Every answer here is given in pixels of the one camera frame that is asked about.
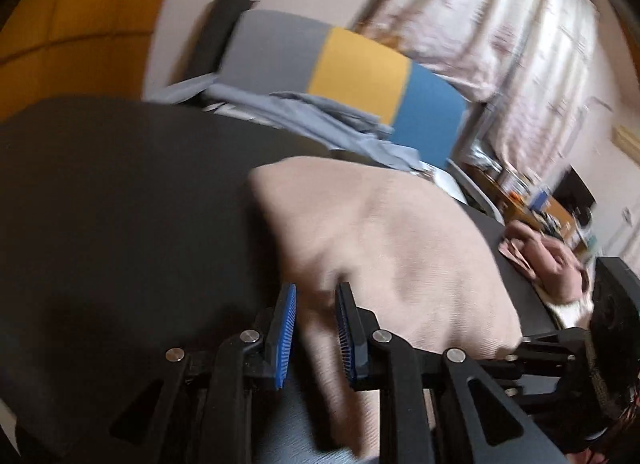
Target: black monitor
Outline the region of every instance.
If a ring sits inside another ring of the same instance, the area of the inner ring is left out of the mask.
[[[570,168],[553,192],[553,197],[569,213],[576,209],[585,212],[596,203],[593,195],[577,172]]]

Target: blue panel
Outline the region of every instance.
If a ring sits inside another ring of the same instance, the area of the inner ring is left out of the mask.
[[[465,108],[465,99],[449,83],[412,62],[390,140],[416,149],[425,163],[444,168]]]

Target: beige sweater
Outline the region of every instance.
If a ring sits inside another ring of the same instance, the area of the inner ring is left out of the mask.
[[[334,439],[378,453],[376,392],[353,392],[342,373],[334,288],[382,329],[434,352],[461,347],[504,356],[520,324],[494,257],[473,221],[434,184],[411,174],[316,157],[256,168],[250,182],[278,242],[284,277],[298,286],[298,325],[332,418]]]

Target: black table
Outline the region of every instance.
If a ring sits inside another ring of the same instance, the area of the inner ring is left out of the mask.
[[[21,427],[63,454],[146,362],[214,349],[272,305],[276,250],[246,176],[294,155],[331,154],[285,131],[118,99],[49,99],[0,125],[0,396]],[[465,208],[524,334],[553,330],[495,250],[502,226]],[[257,401],[256,462],[332,448],[299,346],[290,374],[280,397]]]

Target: metal screw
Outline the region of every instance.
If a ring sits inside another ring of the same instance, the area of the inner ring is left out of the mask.
[[[164,357],[167,361],[171,361],[172,363],[181,361],[182,358],[184,358],[184,350],[179,347],[174,347],[165,352]]]
[[[393,335],[388,330],[379,329],[373,333],[372,338],[378,343],[389,343]]]
[[[453,363],[462,363],[466,359],[465,351],[461,349],[447,350],[447,359]]]
[[[243,330],[240,333],[240,339],[245,343],[255,343],[260,339],[260,333],[253,329]]]

